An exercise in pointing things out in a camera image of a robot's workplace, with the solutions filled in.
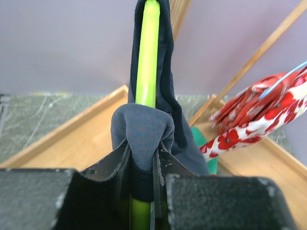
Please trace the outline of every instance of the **dark gray fabric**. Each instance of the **dark gray fabric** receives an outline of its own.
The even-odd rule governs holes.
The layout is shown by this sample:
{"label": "dark gray fabric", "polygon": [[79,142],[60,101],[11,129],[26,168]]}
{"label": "dark gray fabric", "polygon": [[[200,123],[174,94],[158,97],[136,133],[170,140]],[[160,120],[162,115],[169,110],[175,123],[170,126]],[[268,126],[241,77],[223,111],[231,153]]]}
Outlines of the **dark gray fabric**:
{"label": "dark gray fabric", "polygon": [[[141,37],[142,17],[143,17],[145,2],[146,0],[139,0],[135,10],[134,37],[133,37],[129,96],[128,96],[129,103],[135,103],[136,79],[137,79],[138,59],[140,51],[140,37]],[[188,126],[186,119],[182,114],[181,106],[175,99],[173,76],[171,72],[171,57],[174,48],[174,42],[173,42],[173,35],[170,23],[169,2],[168,0],[158,0],[158,2],[160,3],[160,26],[159,26],[159,45],[158,45],[158,63],[157,63],[157,98],[156,98],[156,109],[149,109],[149,110],[152,111],[152,114],[150,115],[152,116],[151,119],[155,122],[161,119],[163,125],[155,129],[156,132],[155,134],[153,133],[153,131],[151,131],[151,134],[148,134],[150,136],[154,136],[155,139],[154,142],[153,140],[148,139],[147,140],[148,143],[146,145],[151,146],[151,149],[153,149],[154,146],[155,148],[158,147],[157,139],[159,136],[160,138],[163,138],[162,134],[165,132],[165,130],[162,130],[162,128],[164,128],[166,124],[168,125],[170,124],[165,117],[165,113],[171,114],[175,125],[175,130],[173,133],[174,143],[171,148],[171,153],[193,173],[199,175],[207,175],[209,174],[208,166],[199,148],[196,146],[193,140],[192,132],[190,130],[190,127]],[[123,110],[125,109],[129,110],[132,109],[132,107],[124,106],[120,108],[121,110],[120,113],[128,114],[127,112],[123,112]],[[154,113],[153,111],[155,110],[164,111],[164,113],[158,113],[158,112]],[[112,129],[113,148],[117,147],[116,144],[120,143],[125,138],[125,136],[127,136],[128,138],[128,133],[125,132],[132,133],[132,131],[128,130],[129,128],[142,129],[141,125],[146,124],[146,122],[149,120],[148,117],[147,118],[143,117],[143,114],[140,111],[135,112],[135,116],[137,116],[137,118],[134,118],[134,120],[138,121],[135,124],[136,126],[129,126],[126,127],[126,129],[122,128],[121,130],[116,129],[117,131],[115,129]],[[128,120],[126,121],[120,120],[123,117],[129,119],[130,116],[117,115],[117,113],[115,112],[115,115],[112,118],[112,127],[114,127],[113,123],[119,124],[120,122],[123,123],[129,122]],[[133,159],[135,160],[135,162],[140,162],[135,157],[133,157]],[[148,166],[144,165],[142,166],[143,168],[150,167],[149,161],[147,160],[144,161],[143,163],[148,164]]]}
{"label": "dark gray fabric", "polygon": [[112,147],[116,149],[127,137],[136,166],[150,171],[160,141],[171,151],[174,128],[172,117],[161,110],[134,103],[124,104],[112,116]]}

